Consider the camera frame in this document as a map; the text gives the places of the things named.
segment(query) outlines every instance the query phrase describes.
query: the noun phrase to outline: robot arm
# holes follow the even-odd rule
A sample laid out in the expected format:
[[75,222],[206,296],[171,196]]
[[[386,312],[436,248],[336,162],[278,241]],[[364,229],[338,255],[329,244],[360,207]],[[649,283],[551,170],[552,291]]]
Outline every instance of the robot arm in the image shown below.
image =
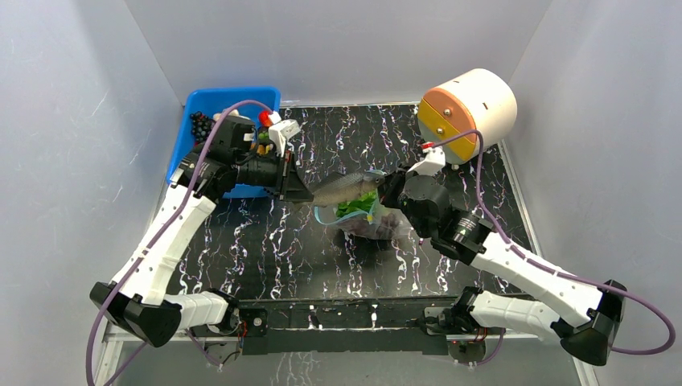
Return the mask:
[[[432,177],[444,167],[442,150],[425,146],[425,157],[401,166],[380,187],[381,203],[399,208],[422,238],[441,254],[481,269],[519,287],[535,301],[501,297],[469,287],[438,318],[424,318],[433,331],[474,333],[480,327],[504,327],[557,340],[571,355],[604,365],[622,320],[621,296],[547,273],[519,258],[493,232],[492,223],[450,203],[448,191]],[[565,272],[518,245],[527,260]],[[608,285],[625,289],[615,281]]]
[[282,133],[277,136],[277,152],[255,155],[250,141],[255,131],[253,123],[243,117],[227,117],[213,140],[215,145],[199,170],[199,180],[183,211],[154,246],[146,249],[150,239],[181,207],[203,144],[181,161],[158,214],[136,251],[111,282],[98,282],[90,292],[91,300],[101,307],[116,283],[139,257],[144,257],[107,307],[106,317],[112,324],[153,347],[168,342],[176,331],[194,326],[209,325],[219,331],[234,331],[238,304],[231,296],[214,289],[200,294],[167,295],[166,288],[196,230],[216,209],[223,194],[236,184],[264,187],[284,201],[298,203],[313,199],[296,170],[294,154],[284,150],[280,143],[283,138],[286,143],[286,139],[300,130],[298,123],[279,121],[274,130]]

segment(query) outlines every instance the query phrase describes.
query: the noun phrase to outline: plastic bag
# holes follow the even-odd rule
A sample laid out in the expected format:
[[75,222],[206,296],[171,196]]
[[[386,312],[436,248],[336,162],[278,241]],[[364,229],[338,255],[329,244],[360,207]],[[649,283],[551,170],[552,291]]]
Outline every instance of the plastic bag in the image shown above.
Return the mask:
[[354,211],[337,218],[337,206],[314,207],[315,219],[322,225],[341,229],[355,236],[373,240],[391,240],[405,237],[412,226],[400,209],[381,205],[374,200],[369,211]]

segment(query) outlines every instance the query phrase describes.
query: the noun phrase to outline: white cylindrical container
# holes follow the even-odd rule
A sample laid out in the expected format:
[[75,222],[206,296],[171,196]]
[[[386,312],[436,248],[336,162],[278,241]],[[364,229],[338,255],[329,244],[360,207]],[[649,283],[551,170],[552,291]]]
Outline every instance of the white cylindrical container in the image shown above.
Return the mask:
[[[424,94],[417,121],[426,141],[438,142],[470,129],[483,135],[486,148],[504,138],[516,120],[516,98],[504,80],[476,68]],[[479,153],[475,134],[453,141],[443,149],[446,161],[461,165]]]

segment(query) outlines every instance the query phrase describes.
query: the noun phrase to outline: blue plastic bin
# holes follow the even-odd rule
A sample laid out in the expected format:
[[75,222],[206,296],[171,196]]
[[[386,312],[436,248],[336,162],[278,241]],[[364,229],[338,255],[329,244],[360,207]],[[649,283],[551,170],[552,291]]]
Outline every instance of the blue plastic bin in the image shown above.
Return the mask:
[[[166,181],[171,182],[171,177],[178,168],[180,161],[194,147],[194,137],[191,135],[190,114],[200,111],[209,117],[215,113],[220,113],[227,107],[245,99],[253,99],[270,107],[273,111],[279,110],[280,93],[274,87],[240,87],[240,88],[205,88],[196,90],[187,97],[183,123],[180,125],[178,139],[175,141],[173,155],[170,158],[170,165],[166,173]],[[261,107],[255,105],[242,106],[239,114],[249,117],[258,126],[258,114],[262,111]],[[237,185],[229,193],[225,193],[227,199],[247,199],[252,197],[266,197],[267,193],[261,187],[251,187],[248,185]]]

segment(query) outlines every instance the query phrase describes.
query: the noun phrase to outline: white plastic casing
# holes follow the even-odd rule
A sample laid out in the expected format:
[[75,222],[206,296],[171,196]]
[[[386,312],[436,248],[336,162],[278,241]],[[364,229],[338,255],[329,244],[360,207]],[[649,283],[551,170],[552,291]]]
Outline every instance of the white plastic casing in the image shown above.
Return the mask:
[[483,291],[474,300],[471,317],[484,327],[504,327],[516,332],[537,335],[540,339],[558,341],[550,325],[559,314],[542,302],[531,302]]
[[225,299],[210,292],[191,295],[166,295],[165,299],[182,306],[180,310],[182,318],[178,330],[203,326],[204,324],[218,324],[222,322],[228,309],[228,303]]
[[[130,266],[142,255],[142,251],[149,244],[152,236],[175,212],[186,192],[187,188],[182,186],[168,188],[166,198],[163,200],[154,222],[142,238],[133,256],[113,277],[113,281],[119,282]],[[157,306],[161,304],[166,294],[168,281],[171,279],[171,274],[175,271],[175,266],[180,261],[180,257],[187,249],[187,245],[196,230],[215,208],[216,204],[210,199],[196,198],[191,195],[183,212],[147,252],[136,272],[123,285],[121,293],[129,298],[140,295],[142,302],[148,305]]]
[[281,117],[277,111],[273,111],[268,115],[268,119],[270,119],[270,122],[273,125],[276,125],[277,123],[281,122]]
[[301,126],[298,125],[298,122],[294,119],[280,121],[268,128],[268,137],[270,141],[274,142],[278,156],[281,157],[284,155],[286,143],[290,138],[300,132]]
[[[569,325],[577,327],[590,320],[588,310],[596,310],[602,300],[602,292],[591,285],[570,281],[547,273],[518,257],[498,233],[491,233],[483,243],[485,253],[479,253],[471,266],[497,275],[533,296],[556,311]],[[565,272],[546,260],[518,245],[528,258]]]
[[[475,68],[438,86],[457,97],[483,134],[486,147],[502,140],[516,121],[516,98],[495,73]],[[478,154],[479,148],[472,157]]]
[[419,175],[436,175],[446,165],[446,154],[442,147],[424,149],[425,157],[415,163],[408,171],[416,171]]

